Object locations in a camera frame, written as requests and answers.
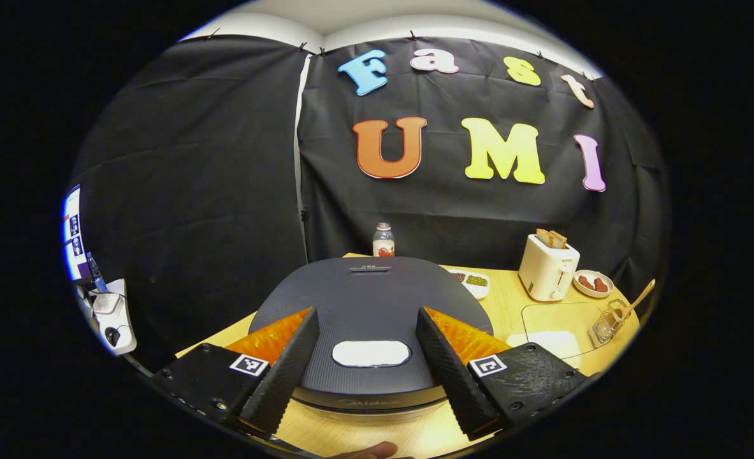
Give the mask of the black backdrop cloth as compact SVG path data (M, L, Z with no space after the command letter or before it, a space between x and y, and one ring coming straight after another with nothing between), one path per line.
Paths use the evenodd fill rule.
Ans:
M297 268L369 252L380 221L400 256L503 270L556 230L627 298L662 281L671 235L660 146L615 84L467 38L181 41L115 95L70 183L151 372Z

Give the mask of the dark grey rice cooker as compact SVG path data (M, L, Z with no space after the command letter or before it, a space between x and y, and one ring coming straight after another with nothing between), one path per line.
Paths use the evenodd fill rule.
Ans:
M416 337L423 306L493 334L485 309L455 276L416 258L304 265L269 294L249 331L313 308L319 337L293 398L325 412L412 412L446 400Z

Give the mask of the wooden spoon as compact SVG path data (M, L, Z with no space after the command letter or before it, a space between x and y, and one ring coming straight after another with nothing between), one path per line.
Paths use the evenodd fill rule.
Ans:
M613 300L609 305L611 306L611 311L613 312L613 318L616 320L617 323L623 323L632 314L632 311L634 308L636 308L637 305L639 305L645 297L651 293L652 290L654 290L656 284L656 279L651 279L650 282L648 282L647 286L644 288L644 291L639 294L639 296L633 300L633 302L627 303L624 302L624 300L616 299Z

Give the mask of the white divided grain dish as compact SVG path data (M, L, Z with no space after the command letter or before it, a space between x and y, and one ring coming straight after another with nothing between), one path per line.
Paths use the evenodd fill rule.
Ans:
M477 299L486 298L490 291L491 279L487 275L461 270L460 268L448 268L449 271L471 294Z

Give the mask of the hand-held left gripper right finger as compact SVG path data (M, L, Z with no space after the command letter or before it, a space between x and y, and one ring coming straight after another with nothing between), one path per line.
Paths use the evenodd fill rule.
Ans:
M459 320L421 307L416 336L470 441L500 430L519 432L588 384L579 369L532 342L510 347L497 340L459 353L462 341L453 334L459 326Z

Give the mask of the white round plate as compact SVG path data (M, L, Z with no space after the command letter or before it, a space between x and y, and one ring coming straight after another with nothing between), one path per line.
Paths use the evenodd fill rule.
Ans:
M590 282L595 281L596 278L602 278L606 282L607 285L609 285L609 291L607 293L598 293L598 291L592 291L589 289L586 289L583 287L583 285L580 285L578 283L578 276L584 275L587 279L590 280ZM575 288L577 288L578 291L580 291L582 294L592 297L592 298L606 298L608 297L613 291L614 291L614 284L610 278L607 278L604 274L594 271L594 270L577 270L575 274L573 275L573 285L575 285Z

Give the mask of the clear chopstick holder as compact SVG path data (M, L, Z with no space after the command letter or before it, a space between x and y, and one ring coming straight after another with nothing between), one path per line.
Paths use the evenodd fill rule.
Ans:
M588 332L594 349L606 345L616 336L631 310L632 305L624 300L615 299L607 303L606 308L599 314Z

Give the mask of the small clear bottle red label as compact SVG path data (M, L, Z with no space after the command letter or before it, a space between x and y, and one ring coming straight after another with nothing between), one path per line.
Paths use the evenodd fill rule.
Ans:
M379 222L373 234L373 256L377 258L393 258L395 255L395 236L391 231L391 224Z

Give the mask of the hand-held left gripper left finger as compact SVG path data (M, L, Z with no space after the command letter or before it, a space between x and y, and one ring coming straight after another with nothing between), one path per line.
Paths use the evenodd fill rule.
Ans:
M309 308L243 338L242 351L202 343L150 380L211 422L268 441L318 337L318 314Z

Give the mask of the white toaster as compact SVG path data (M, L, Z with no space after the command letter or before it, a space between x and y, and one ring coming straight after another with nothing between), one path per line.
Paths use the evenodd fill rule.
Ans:
M549 248L531 233L523 250L519 278L532 300L558 302L571 287L579 259L574 247Z

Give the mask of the clear plastic rice container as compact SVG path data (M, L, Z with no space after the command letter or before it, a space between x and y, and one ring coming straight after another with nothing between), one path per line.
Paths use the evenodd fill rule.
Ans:
M520 313L516 331L508 336L532 332L572 332L581 348L581 366L576 369L584 375L592 375L607 368L604 348L594 349L588 334L600 313L598 306L589 302L526 305Z

